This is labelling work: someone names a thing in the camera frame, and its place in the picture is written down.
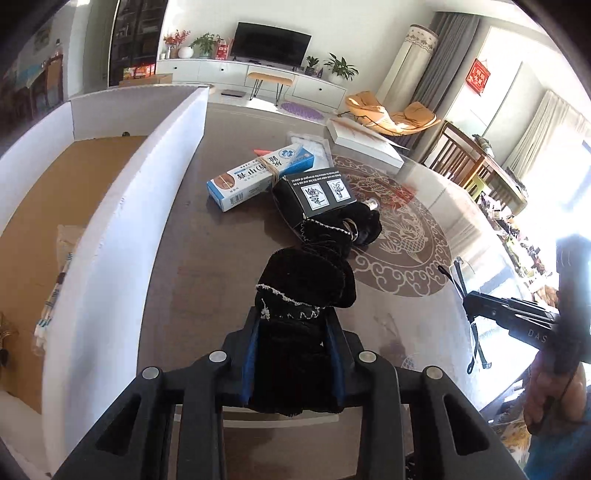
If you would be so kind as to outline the person's right hand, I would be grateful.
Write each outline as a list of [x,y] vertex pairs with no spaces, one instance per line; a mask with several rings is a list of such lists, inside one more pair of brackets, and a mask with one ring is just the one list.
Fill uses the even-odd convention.
[[553,355],[540,350],[531,365],[523,416],[534,436],[563,435],[585,423],[586,374],[582,363],[565,374],[551,367]]

